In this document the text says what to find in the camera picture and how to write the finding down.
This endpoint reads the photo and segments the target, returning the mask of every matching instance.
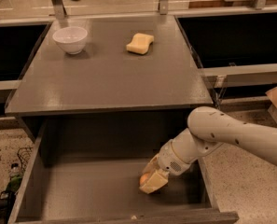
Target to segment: yellow sponge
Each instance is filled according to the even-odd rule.
[[[148,52],[149,45],[154,42],[153,35],[135,34],[132,42],[127,45],[127,51],[144,55]]]

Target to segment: drawer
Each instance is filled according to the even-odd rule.
[[[138,189],[143,168],[186,128],[188,113],[129,111],[48,118],[35,141],[9,222],[234,223],[235,213],[220,213],[211,202],[198,162],[156,193]]]

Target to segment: floor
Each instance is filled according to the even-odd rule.
[[[223,105],[221,109],[236,119],[276,127],[269,105]],[[19,161],[18,150],[31,145],[16,120],[0,118],[0,191],[7,185],[10,164]],[[238,224],[277,224],[277,167],[231,145],[223,145],[204,162],[220,211],[236,211]]]

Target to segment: robotic arm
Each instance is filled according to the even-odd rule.
[[[187,126],[168,141],[147,164],[140,190],[149,194],[168,183],[169,175],[181,175],[198,157],[223,143],[232,144],[277,166],[277,128],[236,120],[211,107],[194,109]]]

